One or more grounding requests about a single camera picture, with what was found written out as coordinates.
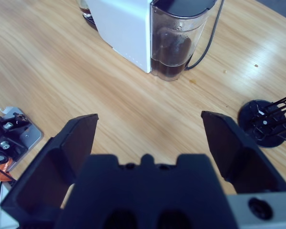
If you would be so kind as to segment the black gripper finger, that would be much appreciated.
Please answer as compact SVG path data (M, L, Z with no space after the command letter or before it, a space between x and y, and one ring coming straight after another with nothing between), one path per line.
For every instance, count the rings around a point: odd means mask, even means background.
M257 144L229 116L202 111L210 152L238 194L286 192L286 182Z
M49 139L1 202L20 229L52 229L61 205L91 154L97 114L73 118Z

